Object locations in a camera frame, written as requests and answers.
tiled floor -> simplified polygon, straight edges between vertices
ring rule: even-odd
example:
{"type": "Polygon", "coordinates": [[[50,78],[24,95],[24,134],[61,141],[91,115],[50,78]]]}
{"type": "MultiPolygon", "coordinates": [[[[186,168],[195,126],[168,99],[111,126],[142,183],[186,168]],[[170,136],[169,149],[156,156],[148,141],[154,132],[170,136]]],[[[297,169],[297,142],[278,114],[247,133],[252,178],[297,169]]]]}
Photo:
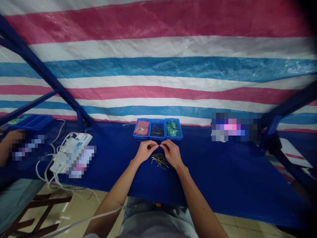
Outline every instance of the tiled floor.
{"type": "MultiPolygon", "coordinates": [[[[46,186],[42,188],[39,194],[48,194],[52,192],[53,195],[51,198],[67,197],[72,195],[71,192],[69,193],[61,189],[48,190],[46,186]]],[[[100,201],[102,201],[107,195],[106,192],[96,190],[95,192],[97,193],[100,201]]],[[[99,206],[96,196],[87,189],[82,190],[79,193],[83,196],[83,198],[73,195],[72,200],[69,203],[54,205],[41,228],[59,223],[58,228],[60,229],[69,224],[73,224],[85,218],[92,217],[99,206]]],[[[35,218],[35,222],[32,226],[21,229],[21,231],[31,232],[44,213],[45,209],[46,207],[29,209],[21,221],[35,218]]],[[[114,238],[119,234],[120,226],[123,220],[123,213],[124,211],[122,210],[114,227],[108,235],[108,238],[114,238]]],[[[263,222],[227,216],[224,214],[216,214],[216,216],[228,234],[229,238],[279,238],[279,236],[263,222]]],[[[89,222],[85,222],[75,228],[71,228],[70,230],[58,235],[57,238],[80,238],[83,236],[88,223],[89,222]]],[[[284,237],[294,237],[283,233],[282,231],[279,232],[284,237]]]]}

forearm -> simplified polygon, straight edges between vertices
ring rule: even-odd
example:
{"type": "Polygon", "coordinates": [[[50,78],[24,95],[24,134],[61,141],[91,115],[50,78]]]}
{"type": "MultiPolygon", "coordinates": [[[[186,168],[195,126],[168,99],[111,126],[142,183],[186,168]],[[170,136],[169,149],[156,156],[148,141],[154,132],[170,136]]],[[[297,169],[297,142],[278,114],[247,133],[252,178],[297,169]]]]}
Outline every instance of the forearm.
{"type": "MultiPolygon", "coordinates": [[[[139,162],[134,159],[131,160],[127,169],[123,172],[105,199],[102,201],[95,215],[110,212],[123,206],[139,166],[139,162]]],[[[119,213],[120,211],[117,211],[116,213],[92,220],[88,225],[85,235],[89,233],[96,233],[99,237],[107,237],[116,222],[119,213]]]]}
{"type": "Polygon", "coordinates": [[[4,167],[7,165],[9,158],[10,147],[7,143],[0,143],[0,167],[4,167]]]}
{"type": "Polygon", "coordinates": [[[200,238],[228,238],[206,199],[193,181],[188,168],[185,165],[181,165],[175,169],[181,181],[188,209],[198,236],[200,238]]]}

wire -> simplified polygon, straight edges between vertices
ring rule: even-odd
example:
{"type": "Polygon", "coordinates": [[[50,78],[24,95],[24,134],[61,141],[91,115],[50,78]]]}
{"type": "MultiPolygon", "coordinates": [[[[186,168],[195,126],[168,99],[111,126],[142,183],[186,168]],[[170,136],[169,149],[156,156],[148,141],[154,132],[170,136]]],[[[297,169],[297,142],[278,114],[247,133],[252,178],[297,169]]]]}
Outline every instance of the wire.
{"type": "MultiPolygon", "coordinates": [[[[41,179],[41,180],[43,180],[43,181],[45,181],[45,182],[47,183],[48,189],[52,190],[52,189],[56,189],[56,188],[61,188],[61,189],[65,190],[65,191],[70,191],[70,192],[72,192],[72,193],[74,193],[74,194],[80,196],[82,199],[84,199],[84,198],[83,198],[80,194],[78,194],[76,191],[78,191],[78,190],[83,190],[83,189],[85,189],[85,188],[80,188],[80,187],[77,187],[77,186],[75,186],[75,187],[69,187],[69,186],[71,186],[71,185],[64,185],[64,184],[60,183],[60,181],[59,181],[58,174],[59,174],[59,172],[61,171],[61,168],[57,168],[57,166],[59,165],[59,159],[60,159],[59,157],[60,157],[61,146],[64,145],[64,143],[67,141],[68,138],[70,138],[73,134],[76,134],[76,132],[71,132],[71,133],[69,133],[69,134],[65,137],[65,139],[63,140],[63,142],[61,143],[61,145],[58,146],[58,147],[55,149],[55,146],[53,145],[53,143],[59,139],[59,136],[60,136],[60,133],[61,133],[61,131],[62,131],[62,128],[63,128],[63,126],[64,126],[65,123],[66,123],[65,120],[62,120],[62,119],[57,119],[57,120],[64,121],[64,123],[62,124],[62,126],[61,126],[60,129],[59,129],[59,133],[58,133],[56,139],[50,143],[50,145],[51,145],[52,148],[53,148],[53,154],[48,154],[48,156],[49,156],[49,155],[52,155],[52,159],[51,159],[51,161],[49,162],[49,164],[47,165],[47,167],[46,167],[46,169],[45,169],[44,178],[42,178],[42,177],[40,176],[40,174],[39,174],[38,165],[39,165],[40,161],[38,161],[37,164],[36,164],[36,166],[35,166],[36,175],[39,177],[39,179],[41,179]],[[51,164],[52,164],[52,162],[53,162],[54,159],[55,159],[55,163],[54,163],[54,164],[55,164],[55,168],[53,169],[53,177],[51,178],[51,180],[48,180],[47,171],[48,171],[48,169],[50,168],[50,166],[51,166],[51,164]]],[[[93,191],[93,190],[91,190],[91,189],[89,189],[89,190],[92,191],[92,192],[95,194],[97,201],[98,201],[99,203],[101,203],[100,200],[99,200],[99,198],[98,198],[98,195],[96,194],[96,192],[93,191]]]]}
{"type": "Polygon", "coordinates": [[[86,221],[90,221],[90,220],[93,220],[93,219],[96,219],[96,218],[99,218],[99,217],[104,217],[104,216],[107,216],[107,215],[110,215],[112,213],[115,213],[117,211],[119,211],[123,206],[119,207],[118,209],[114,210],[114,211],[111,211],[111,212],[107,212],[107,213],[103,213],[103,214],[100,214],[100,215],[96,215],[94,217],[90,217],[90,218],[87,218],[87,219],[84,219],[84,220],[81,220],[79,222],[76,222],[74,224],[71,224],[71,225],[68,225],[68,226],[65,226],[63,228],[61,228],[60,230],[58,230],[57,232],[54,232],[52,234],[49,234],[47,236],[43,236],[42,238],[52,238],[54,236],[57,236],[59,235],[60,233],[63,233],[64,231],[67,231],[69,230],[70,228],[72,228],[73,226],[77,226],[83,222],[86,222],[86,221]]]}
{"type": "Polygon", "coordinates": [[[270,226],[269,224],[267,224],[266,222],[263,222],[265,225],[267,225],[269,228],[271,228],[279,237],[281,238],[285,238],[284,236],[282,236],[281,233],[279,233],[276,229],[274,229],[272,226],[270,226]]]}

wooden chair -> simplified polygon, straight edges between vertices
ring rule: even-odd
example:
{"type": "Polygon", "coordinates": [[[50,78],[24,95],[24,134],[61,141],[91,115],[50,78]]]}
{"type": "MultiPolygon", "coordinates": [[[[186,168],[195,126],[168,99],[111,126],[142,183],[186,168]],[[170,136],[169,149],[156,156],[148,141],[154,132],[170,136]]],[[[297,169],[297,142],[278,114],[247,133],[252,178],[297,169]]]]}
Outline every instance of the wooden chair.
{"type": "Polygon", "coordinates": [[[11,226],[2,234],[0,235],[1,238],[7,238],[10,235],[11,236],[16,236],[18,238],[31,238],[31,237],[41,237],[46,234],[49,234],[53,231],[55,231],[58,228],[58,224],[54,224],[45,228],[41,228],[41,225],[45,221],[46,217],[48,216],[49,212],[53,208],[55,204],[60,204],[60,203],[66,203],[70,202],[72,197],[67,197],[67,198],[55,198],[55,199],[49,199],[50,194],[47,195],[36,195],[35,198],[33,199],[32,202],[30,202],[24,210],[21,212],[21,214],[17,217],[17,219],[11,224],[11,226]],[[23,222],[20,222],[21,218],[24,216],[26,211],[30,208],[35,208],[35,207],[43,207],[43,206],[48,206],[42,217],[40,218],[39,222],[33,229],[31,233],[27,233],[24,231],[19,231],[19,229],[31,226],[34,222],[35,219],[30,219],[26,220],[23,222]]]}

person's left hand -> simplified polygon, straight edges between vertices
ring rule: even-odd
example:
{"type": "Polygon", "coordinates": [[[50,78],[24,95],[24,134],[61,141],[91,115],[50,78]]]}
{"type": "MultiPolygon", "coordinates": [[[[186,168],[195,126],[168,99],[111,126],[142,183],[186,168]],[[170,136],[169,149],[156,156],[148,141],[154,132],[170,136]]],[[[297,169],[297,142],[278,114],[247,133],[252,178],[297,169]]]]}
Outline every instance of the person's left hand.
{"type": "Polygon", "coordinates": [[[13,144],[19,143],[24,138],[24,130],[14,130],[10,131],[1,143],[6,144],[8,147],[12,147],[13,144]]]}
{"type": "Polygon", "coordinates": [[[142,141],[134,159],[141,164],[146,161],[158,147],[158,144],[153,140],[142,141]]]}

